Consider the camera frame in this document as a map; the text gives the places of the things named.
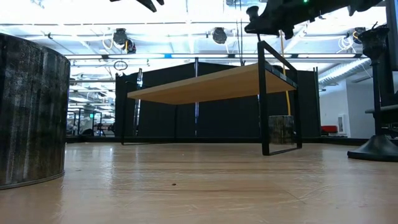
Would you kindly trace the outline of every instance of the exposed ceiling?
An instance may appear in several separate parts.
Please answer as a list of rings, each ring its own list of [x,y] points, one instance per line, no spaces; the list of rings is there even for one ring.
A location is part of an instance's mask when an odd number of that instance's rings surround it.
[[[163,6],[155,1],[157,12],[153,13],[137,1],[123,0],[12,0],[0,7],[0,32],[32,40],[50,47],[64,55],[119,55],[121,49],[111,45],[113,32],[125,28],[134,40],[137,55],[148,54],[239,54],[243,44],[244,54],[256,53],[257,37],[241,33],[248,22],[246,9],[253,4],[230,4],[227,0],[166,0]],[[262,12],[266,3],[258,0],[255,5]],[[305,62],[288,58],[301,70],[318,67],[324,72],[339,63],[352,62],[352,58],[336,60],[330,54],[361,54],[362,46],[352,44],[355,27],[370,29],[376,22],[386,23],[384,6],[373,7],[366,12],[348,15],[347,8],[318,18],[313,23],[295,26],[295,37],[284,41],[286,54],[327,54]],[[226,44],[216,44],[211,38],[215,27],[223,27],[228,39]],[[278,37],[262,36],[273,48],[281,52]],[[117,72],[117,59],[72,60],[72,78],[76,80],[112,80]],[[239,65],[239,60],[225,58],[202,58],[201,61]],[[246,59],[254,63],[255,59]],[[192,62],[192,58],[130,58],[125,73],[169,67]],[[82,90],[114,89],[113,83],[75,83]],[[100,103],[103,98],[90,98]]]

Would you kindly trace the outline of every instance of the wooden floor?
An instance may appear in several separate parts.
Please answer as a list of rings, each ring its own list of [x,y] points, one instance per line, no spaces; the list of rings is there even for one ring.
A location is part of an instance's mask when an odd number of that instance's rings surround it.
[[[398,223],[398,164],[348,149],[69,144],[65,177],[0,191],[0,223]]]

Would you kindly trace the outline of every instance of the red object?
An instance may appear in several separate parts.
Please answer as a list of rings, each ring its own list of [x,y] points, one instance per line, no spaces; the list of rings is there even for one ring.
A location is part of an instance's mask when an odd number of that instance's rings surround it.
[[[337,133],[337,126],[321,126],[321,129],[326,133]]]

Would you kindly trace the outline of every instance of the white wall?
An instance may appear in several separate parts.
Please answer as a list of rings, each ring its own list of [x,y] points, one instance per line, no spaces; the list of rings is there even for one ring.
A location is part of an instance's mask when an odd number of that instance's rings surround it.
[[[374,135],[374,119],[365,110],[374,107],[373,86],[348,82],[347,97],[351,138],[370,138]]]
[[[346,115],[346,134],[351,137],[349,126],[349,111],[346,80],[338,82],[337,86],[327,86],[326,91],[320,92],[321,125],[338,125],[338,117]]]

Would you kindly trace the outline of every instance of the black stand base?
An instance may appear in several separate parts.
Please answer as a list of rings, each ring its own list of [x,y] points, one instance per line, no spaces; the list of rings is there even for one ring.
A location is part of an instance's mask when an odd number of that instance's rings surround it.
[[[348,151],[347,156],[352,159],[398,162],[398,146],[384,135],[372,136],[359,149]]]

